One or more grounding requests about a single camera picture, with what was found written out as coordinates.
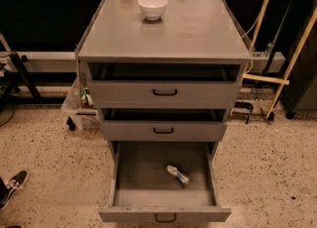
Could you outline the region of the grey drawer cabinet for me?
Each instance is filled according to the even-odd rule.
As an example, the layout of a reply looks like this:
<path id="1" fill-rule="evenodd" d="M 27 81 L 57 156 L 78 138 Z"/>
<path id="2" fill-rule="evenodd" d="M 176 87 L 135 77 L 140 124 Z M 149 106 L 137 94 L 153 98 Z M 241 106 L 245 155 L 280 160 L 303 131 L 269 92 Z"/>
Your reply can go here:
<path id="1" fill-rule="evenodd" d="M 224 0 L 167 0 L 155 21 L 138 0 L 104 0 L 78 59 L 87 84 L 90 62 L 237 64 L 242 84 L 251 56 Z M 106 141 L 112 151 L 120 142 L 167 142 Z"/>

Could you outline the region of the grey middle drawer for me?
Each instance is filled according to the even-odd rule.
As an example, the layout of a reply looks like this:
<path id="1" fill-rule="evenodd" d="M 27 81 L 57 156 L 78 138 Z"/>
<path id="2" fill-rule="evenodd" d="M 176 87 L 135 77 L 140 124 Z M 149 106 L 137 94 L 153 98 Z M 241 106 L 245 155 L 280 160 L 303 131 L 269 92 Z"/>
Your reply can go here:
<path id="1" fill-rule="evenodd" d="M 221 141 L 225 109 L 102 108 L 101 129 L 108 141 Z"/>

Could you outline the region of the grey drawer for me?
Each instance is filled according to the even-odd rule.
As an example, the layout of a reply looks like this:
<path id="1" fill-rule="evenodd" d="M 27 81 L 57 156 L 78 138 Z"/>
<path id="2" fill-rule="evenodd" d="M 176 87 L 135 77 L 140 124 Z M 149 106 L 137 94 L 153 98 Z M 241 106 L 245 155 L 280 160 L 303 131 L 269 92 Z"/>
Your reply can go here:
<path id="1" fill-rule="evenodd" d="M 218 200 L 213 143 L 120 142 L 115 152 L 105 222 L 224 222 L 231 214 Z M 183 186 L 172 165 L 189 177 Z"/>
<path id="2" fill-rule="evenodd" d="M 225 109 L 102 108 L 101 129 L 108 141 L 221 141 Z"/>
<path id="3" fill-rule="evenodd" d="M 88 88 L 100 108 L 233 106 L 241 88 L 237 64 L 90 62 Z"/>

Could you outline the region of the grey top drawer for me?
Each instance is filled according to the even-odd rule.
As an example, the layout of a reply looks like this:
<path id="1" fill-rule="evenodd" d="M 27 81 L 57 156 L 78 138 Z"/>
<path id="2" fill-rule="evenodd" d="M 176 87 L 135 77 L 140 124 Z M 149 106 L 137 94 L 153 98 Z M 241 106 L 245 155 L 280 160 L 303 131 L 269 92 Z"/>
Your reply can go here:
<path id="1" fill-rule="evenodd" d="M 237 64 L 90 62 L 88 88 L 100 108 L 233 106 L 241 88 Z"/>

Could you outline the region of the grey bottom drawer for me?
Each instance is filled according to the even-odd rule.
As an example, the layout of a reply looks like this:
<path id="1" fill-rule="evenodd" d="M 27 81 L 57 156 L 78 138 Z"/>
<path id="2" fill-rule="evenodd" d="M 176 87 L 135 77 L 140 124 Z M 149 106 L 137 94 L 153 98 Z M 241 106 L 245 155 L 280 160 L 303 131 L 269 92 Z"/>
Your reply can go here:
<path id="1" fill-rule="evenodd" d="M 120 142 L 115 152 L 105 222 L 224 222 L 231 214 L 218 200 L 213 143 Z M 189 177 L 183 186 L 172 165 Z"/>

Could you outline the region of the clear plastic bin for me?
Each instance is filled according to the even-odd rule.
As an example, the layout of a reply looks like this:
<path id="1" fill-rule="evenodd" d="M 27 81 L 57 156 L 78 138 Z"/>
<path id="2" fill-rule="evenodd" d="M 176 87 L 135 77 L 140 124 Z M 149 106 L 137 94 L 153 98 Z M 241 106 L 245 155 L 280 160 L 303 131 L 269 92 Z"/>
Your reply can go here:
<path id="1" fill-rule="evenodd" d="M 81 102 L 78 79 L 71 85 L 71 88 L 62 103 L 61 111 L 66 116 L 66 125 L 71 131 L 74 131 L 75 129 L 83 131 L 85 129 L 98 128 L 100 126 L 97 110 L 85 106 Z"/>

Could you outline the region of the white bowl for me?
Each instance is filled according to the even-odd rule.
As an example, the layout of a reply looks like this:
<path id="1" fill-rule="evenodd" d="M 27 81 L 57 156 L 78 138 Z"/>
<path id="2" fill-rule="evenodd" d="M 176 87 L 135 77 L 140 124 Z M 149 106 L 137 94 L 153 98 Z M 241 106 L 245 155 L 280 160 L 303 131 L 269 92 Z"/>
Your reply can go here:
<path id="1" fill-rule="evenodd" d="M 164 13 L 167 0 L 138 0 L 138 5 L 148 20 L 155 21 Z"/>

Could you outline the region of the black metal stand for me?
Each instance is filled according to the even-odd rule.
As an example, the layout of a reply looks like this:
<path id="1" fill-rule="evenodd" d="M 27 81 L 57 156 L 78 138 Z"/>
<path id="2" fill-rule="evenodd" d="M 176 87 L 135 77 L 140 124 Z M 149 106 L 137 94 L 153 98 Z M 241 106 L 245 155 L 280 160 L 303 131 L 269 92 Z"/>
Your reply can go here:
<path id="1" fill-rule="evenodd" d="M 5 40 L 2 33 L 0 33 L 0 42 L 3 45 L 4 49 L 6 50 L 6 52 L 8 53 L 8 57 L 10 58 L 11 62 L 18 70 L 23 82 L 28 87 L 30 93 L 32 94 L 32 97 L 36 101 L 40 101 L 42 99 L 40 92 L 38 91 L 38 89 L 34 85 L 32 79 L 29 77 L 28 72 L 27 72 L 26 68 L 24 67 L 24 64 L 21 61 L 19 55 L 10 49 L 10 47 L 9 47 L 9 45 L 8 45 L 7 41 Z"/>

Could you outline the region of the wooden easel frame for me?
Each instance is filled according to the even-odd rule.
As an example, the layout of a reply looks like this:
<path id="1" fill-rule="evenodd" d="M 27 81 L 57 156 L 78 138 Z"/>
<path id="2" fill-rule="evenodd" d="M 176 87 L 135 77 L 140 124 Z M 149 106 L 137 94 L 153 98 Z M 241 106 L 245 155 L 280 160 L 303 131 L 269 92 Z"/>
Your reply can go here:
<path id="1" fill-rule="evenodd" d="M 276 44 L 276 42 L 278 40 L 278 37 L 279 37 L 279 35 L 281 33 L 281 30 L 282 30 L 283 26 L 284 26 L 284 23 L 286 21 L 288 13 L 290 12 L 291 8 L 294 6 L 295 1 L 296 0 L 290 0 L 290 3 L 288 4 L 288 6 L 286 8 L 286 11 L 285 11 L 285 13 L 284 13 L 284 15 L 283 15 L 283 17 L 281 19 L 281 22 L 280 22 L 280 24 L 279 24 L 279 26 L 277 28 L 277 31 L 275 33 L 273 42 L 270 44 L 270 47 L 268 48 L 268 61 L 267 61 L 266 65 L 265 65 L 265 68 L 263 70 L 263 74 L 266 73 L 269 70 L 269 68 L 270 68 L 270 65 L 271 65 L 271 63 L 273 61 L 273 57 L 275 55 L 275 44 Z M 266 12 L 266 8 L 267 8 L 267 5 L 268 5 L 268 2 L 269 2 L 269 0 L 264 0 L 262 8 L 261 8 L 260 13 L 259 13 L 259 17 L 256 20 L 256 28 L 254 30 L 252 43 L 250 44 L 250 52 L 253 51 L 254 44 L 256 42 L 256 39 L 258 37 L 258 33 L 259 33 L 260 28 L 262 26 L 262 21 L 263 21 L 265 12 Z M 263 76 L 263 74 L 261 74 L 261 75 L 253 75 L 253 74 L 249 74 L 248 72 L 245 72 L 243 74 L 243 78 L 245 78 L 245 79 L 250 79 L 250 80 L 255 80 L 255 81 L 263 81 L 263 82 L 269 82 L 269 83 L 277 84 L 277 90 L 276 90 L 276 92 L 274 94 L 274 97 L 273 97 L 271 103 L 270 103 L 270 106 L 267 109 L 267 111 L 265 113 L 263 113 L 264 118 L 266 120 L 268 120 L 268 121 L 271 121 L 270 115 L 273 113 L 273 108 L 274 108 L 274 106 L 276 105 L 276 103 L 278 101 L 278 98 L 280 96 L 280 93 L 281 93 L 283 87 L 285 85 L 289 84 L 288 77 L 290 76 L 290 74 L 291 74 L 291 72 L 292 72 L 292 70 L 293 70 L 293 68 L 295 66 L 295 63 L 297 62 L 298 57 L 299 57 L 300 53 L 302 52 L 306 41 L 308 40 L 308 37 L 309 37 L 309 35 L 310 35 L 314 25 L 315 25 L 316 20 L 317 20 L 317 8 L 315 8 L 313 10 L 313 13 L 312 13 L 311 17 L 309 18 L 309 21 L 308 21 L 308 23 L 305 26 L 304 32 L 303 32 L 303 34 L 300 37 L 299 43 L 298 43 L 294 53 L 292 54 L 291 60 L 290 60 L 290 62 L 288 64 L 288 66 L 287 66 L 282 78 Z"/>

